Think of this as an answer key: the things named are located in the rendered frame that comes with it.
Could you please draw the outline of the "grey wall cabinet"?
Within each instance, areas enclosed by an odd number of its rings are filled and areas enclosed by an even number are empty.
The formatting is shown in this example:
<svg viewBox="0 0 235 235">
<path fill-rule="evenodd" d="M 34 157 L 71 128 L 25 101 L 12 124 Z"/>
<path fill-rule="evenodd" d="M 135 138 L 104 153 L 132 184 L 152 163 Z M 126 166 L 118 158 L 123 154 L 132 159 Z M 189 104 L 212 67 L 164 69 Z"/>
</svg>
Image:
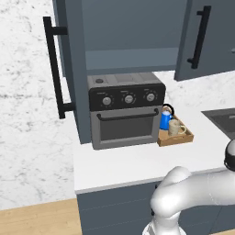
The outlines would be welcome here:
<svg viewBox="0 0 235 235">
<path fill-rule="evenodd" d="M 176 66 L 187 0 L 82 0 L 90 74 Z"/>
</svg>

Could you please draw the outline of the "grey toaster oven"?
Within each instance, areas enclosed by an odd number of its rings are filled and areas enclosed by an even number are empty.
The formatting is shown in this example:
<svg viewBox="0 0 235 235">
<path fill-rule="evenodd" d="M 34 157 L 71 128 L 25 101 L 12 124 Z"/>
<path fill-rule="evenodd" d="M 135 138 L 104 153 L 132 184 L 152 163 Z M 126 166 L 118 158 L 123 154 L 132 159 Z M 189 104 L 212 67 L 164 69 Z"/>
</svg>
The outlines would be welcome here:
<svg viewBox="0 0 235 235">
<path fill-rule="evenodd" d="M 158 139 L 166 87 L 153 73 L 90 75 L 87 83 L 94 149 Z"/>
</svg>

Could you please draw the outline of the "grey base cabinet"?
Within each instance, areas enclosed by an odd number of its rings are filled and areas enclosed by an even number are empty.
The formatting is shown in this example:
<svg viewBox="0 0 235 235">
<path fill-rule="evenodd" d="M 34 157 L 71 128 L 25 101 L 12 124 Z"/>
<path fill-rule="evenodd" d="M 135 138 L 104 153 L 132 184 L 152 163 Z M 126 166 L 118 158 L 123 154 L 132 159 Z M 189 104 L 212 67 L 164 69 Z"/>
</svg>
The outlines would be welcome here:
<svg viewBox="0 0 235 235">
<path fill-rule="evenodd" d="M 159 182 L 77 196 L 83 235 L 142 235 L 151 221 L 151 196 Z M 210 235 L 235 229 L 235 206 L 192 207 L 181 212 L 187 235 Z"/>
</svg>

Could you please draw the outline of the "dark grey sink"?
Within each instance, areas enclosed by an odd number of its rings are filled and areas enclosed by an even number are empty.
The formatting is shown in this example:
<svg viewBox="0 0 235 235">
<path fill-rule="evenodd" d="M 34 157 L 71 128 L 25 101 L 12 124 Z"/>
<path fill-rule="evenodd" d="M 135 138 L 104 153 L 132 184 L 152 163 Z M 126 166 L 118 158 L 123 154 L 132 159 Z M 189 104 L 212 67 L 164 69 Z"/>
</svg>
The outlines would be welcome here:
<svg viewBox="0 0 235 235">
<path fill-rule="evenodd" d="M 235 108 L 207 110 L 203 114 L 228 138 L 235 140 Z"/>
</svg>

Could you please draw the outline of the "grey cabinet door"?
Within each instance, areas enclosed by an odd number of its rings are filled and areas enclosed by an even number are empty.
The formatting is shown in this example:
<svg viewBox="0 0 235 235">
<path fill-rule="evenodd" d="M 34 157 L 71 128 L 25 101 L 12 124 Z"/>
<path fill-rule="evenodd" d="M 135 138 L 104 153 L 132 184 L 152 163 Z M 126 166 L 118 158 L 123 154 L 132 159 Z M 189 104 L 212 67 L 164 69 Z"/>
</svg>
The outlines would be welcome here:
<svg viewBox="0 0 235 235">
<path fill-rule="evenodd" d="M 211 6 L 199 64 L 191 68 L 201 16 Z M 182 37 L 174 74 L 176 81 L 235 71 L 235 0 L 187 0 Z"/>
<path fill-rule="evenodd" d="M 59 35 L 62 74 L 75 105 L 73 111 L 79 140 L 91 141 L 90 112 L 84 45 L 82 0 L 52 0 L 57 27 L 65 27 L 66 35 Z"/>
</svg>

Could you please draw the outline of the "blue kettle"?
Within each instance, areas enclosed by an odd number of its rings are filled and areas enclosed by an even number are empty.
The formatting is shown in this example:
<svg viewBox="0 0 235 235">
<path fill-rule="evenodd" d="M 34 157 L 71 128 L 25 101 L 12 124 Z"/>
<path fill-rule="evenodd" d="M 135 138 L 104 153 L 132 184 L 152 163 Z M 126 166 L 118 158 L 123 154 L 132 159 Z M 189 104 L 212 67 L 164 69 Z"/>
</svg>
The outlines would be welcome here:
<svg viewBox="0 0 235 235">
<path fill-rule="evenodd" d="M 170 104 L 164 104 L 162 106 L 162 117 L 160 122 L 160 129 L 168 130 L 169 129 L 169 121 L 174 116 L 174 109 Z"/>
</svg>

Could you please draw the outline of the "wooden tray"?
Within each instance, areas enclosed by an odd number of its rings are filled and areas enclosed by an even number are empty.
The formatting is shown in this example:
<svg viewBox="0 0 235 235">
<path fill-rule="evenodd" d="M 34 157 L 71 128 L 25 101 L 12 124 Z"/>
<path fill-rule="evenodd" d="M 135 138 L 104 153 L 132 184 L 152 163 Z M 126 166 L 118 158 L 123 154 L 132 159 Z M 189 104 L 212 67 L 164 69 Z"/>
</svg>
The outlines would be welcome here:
<svg viewBox="0 0 235 235">
<path fill-rule="evenodd" d="M 160 147 L 192 142 L 194 139 L 194 134 L 188 128 L 184 128 L 185 124 L 177 116 L 173 117 L 178 120 L 182 126 L 180 133 L 176 136 L 170 136 L 167 130 L 160 129 L 157 140 Z"/>
</svg>

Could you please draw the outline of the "beige mug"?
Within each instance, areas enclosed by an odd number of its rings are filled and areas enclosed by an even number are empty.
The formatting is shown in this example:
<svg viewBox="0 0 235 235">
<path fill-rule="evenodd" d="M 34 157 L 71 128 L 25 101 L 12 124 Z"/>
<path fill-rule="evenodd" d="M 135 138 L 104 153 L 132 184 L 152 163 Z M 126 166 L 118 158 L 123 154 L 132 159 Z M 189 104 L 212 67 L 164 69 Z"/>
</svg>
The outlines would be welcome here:
<svg viewBox="0 0 235 235">
<path fill-rule="evenodd" d="M 169 121 L 168 134 L 170 136 L 183 135 L 187 131 L 186 126 L 182 125 L 179 120 L 172 119 Z"/>
</svg>

